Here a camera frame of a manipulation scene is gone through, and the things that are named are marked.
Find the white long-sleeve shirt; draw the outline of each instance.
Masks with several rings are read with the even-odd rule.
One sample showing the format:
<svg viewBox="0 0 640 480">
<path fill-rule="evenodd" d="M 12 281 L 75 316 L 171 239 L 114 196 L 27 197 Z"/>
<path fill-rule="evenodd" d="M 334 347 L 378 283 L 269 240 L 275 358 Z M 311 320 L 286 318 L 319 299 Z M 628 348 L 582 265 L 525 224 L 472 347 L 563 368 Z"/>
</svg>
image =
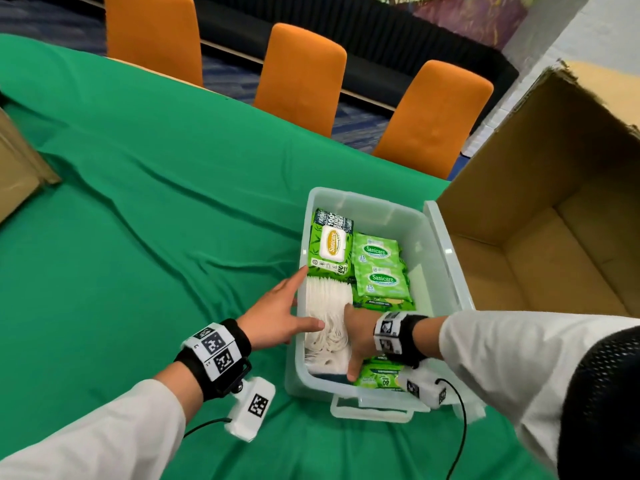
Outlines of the white long-sleeve shirt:
<svg viewBox="0 0 640 480">
<path fill-rule="evenodd" d="M 522 443 L 555 470 L 564 396 L 600 339 L 640 325 L 627 317 L 459 312 L 440 331 L 450 368 L 513 423 Z M 180 446 L 180 403 L 149 379 L 84 418 L 0 461 L 0 480 L 157 480 Z"/>
</svg>

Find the person's left hand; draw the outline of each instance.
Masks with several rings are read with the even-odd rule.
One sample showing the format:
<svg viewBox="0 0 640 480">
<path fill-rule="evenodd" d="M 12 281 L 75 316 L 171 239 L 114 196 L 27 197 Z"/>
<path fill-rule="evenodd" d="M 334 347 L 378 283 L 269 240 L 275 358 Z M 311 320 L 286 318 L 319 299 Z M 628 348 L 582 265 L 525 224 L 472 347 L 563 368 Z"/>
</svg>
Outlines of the person's left hand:
<svg viewBox="0 0 640 480">
<path fill-rule="evenodd" d="M 297 333 L 324 329 L 322 320 L 313 317 L 300 318 L 291 314 L 296 291 L 307 277 L 307 271 L 308 267 L 302 266 L 292 277 L 267 291 L 254 306 L 238 318 L 238 326 L 251 342 L 252 350 L 283 344 Z"/>
</svg>

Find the white brick wall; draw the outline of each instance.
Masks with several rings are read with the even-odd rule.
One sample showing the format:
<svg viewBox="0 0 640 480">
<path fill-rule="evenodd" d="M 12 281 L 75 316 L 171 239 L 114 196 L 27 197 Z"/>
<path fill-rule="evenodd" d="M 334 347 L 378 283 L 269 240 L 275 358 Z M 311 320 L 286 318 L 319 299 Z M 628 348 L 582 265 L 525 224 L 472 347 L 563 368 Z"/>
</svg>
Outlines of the white brick wall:
<svg viewBox="0 0 640 480">
<path fill-rule="evenodd" d="M 466 156 L 475 154 L 540 72 L 558 59 L 640 75 L 640 0 L 539 0 L 504 55 L 519 69 L 520 79 L 469 138 Z"/>
</svg>

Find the wrist strap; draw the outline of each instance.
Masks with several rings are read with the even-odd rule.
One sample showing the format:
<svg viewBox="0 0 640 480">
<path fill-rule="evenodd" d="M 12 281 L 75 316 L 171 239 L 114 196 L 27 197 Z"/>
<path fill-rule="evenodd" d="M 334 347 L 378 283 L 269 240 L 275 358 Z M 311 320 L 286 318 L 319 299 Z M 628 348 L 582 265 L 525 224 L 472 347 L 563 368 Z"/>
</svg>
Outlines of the wrist strap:
<svg viewBox="0 0 640 480">
<path fill-rule="evenodd" d="M 251 343 L 235 320 L 212 323 L 182 343 L 182 362 L 198 381 L 205 401 L 224 397 L 251 371 Z"/>
<path fill-rule="evenodd" d="M 426 356 L 413 341 L 416 323 L 428 318 L 414 312 L 389 312 L 382 315 L 374 329 L 376 349 L 389 359 L 416 368 Z"/>
</svg>

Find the person's left arm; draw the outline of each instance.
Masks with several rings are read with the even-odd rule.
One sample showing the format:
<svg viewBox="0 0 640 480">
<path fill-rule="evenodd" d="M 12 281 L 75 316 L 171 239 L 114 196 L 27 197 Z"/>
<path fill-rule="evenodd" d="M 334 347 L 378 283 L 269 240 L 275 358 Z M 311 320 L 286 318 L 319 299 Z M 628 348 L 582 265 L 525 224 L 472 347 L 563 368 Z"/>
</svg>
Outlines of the person's left arm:
<svg viewBox="0 0 640 480">
<path fill-rule="evenodd" d="M 291 314 L 295 293 L 306 275 L 305 266 L 238 318 L 238 327 L 252 350 L 324 328 L 320 320 Z M 202 389 L 189 368 L 173 362 L 153 379 L 0 461 L 0 478 L 156 480 L 178 450 L 186 424 L 202 402 Z"/>
</svg>

